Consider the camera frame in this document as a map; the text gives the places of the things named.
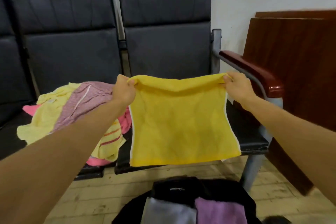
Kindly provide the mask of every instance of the forearm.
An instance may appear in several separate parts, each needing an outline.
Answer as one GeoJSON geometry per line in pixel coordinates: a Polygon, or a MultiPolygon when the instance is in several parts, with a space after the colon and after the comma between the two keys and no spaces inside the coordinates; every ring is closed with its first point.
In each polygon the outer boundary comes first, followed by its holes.
{"type": "Polygon", "coordinates": [[[0,216],[42,223],[124,106],[111,101],[0,162],[0,216]]]}
{"type": "Polygon", "coordinates": [[[250,100],[247,109],[313,183],[336,203],[336,133],[291,115],[258,97],[250,100]]]}

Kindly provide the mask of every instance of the wooden armrest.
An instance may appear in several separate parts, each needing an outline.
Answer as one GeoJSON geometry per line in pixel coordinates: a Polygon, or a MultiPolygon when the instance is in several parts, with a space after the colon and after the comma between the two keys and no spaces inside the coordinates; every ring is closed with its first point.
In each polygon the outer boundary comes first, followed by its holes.
{"type": "Polygon", "coordinates": [[[283,83],[275,78],[266,69],[254,65],[246,60],[244,57],[231,51],[220,51],[219,55],[225,60],[237,65],[257,78],[263,86],[266,96],[269,98],[282,98],[285,92],[283,83]]]}

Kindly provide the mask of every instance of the hand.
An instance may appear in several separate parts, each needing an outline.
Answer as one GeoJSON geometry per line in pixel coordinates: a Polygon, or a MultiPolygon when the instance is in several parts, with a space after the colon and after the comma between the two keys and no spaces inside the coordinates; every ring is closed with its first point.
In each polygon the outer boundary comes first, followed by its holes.
{"type": "Polygon", "coordinates": [[[245,110],[248,110],[249,104],[258,98],[252,89],[251,81],[243,73],[228,72],[227,74],[232,79],[227,75],[223,77],[224,88],[235,101],[240,103],[245,110]]]}
{"type": "Polygon", "coordinates": [[[127,82],[128,79],[119,74],[112,92],[112,100],[117,101],[123,108],[129,106],[135,99],[134,80],[127,82]]]}

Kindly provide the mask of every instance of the gray cloth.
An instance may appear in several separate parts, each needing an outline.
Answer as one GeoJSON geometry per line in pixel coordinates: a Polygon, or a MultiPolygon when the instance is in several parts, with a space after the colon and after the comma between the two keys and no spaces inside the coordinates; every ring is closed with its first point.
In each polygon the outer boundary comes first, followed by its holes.
{"type": "Polygon", "coordinates": [[[141,224],[196,224],[196,209],[148,197],[141,224]]]}

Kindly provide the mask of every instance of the purple cloth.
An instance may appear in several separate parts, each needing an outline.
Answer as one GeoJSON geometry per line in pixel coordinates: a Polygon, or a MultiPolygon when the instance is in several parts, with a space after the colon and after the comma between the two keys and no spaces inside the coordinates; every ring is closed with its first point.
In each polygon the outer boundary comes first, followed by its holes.
{"type": "Polygon", "coordinates": [[[247,224],[244,206],[233,202],[195,200],[198,224],[247,224]]]}
{"type": "Polygon", "coordinates": [[[113,84],[105,82],[83,82],[73,91],[63,106],[61,115],[54,126],[55,132],[75,122],[80,116],[112,99],[113,84]]]}

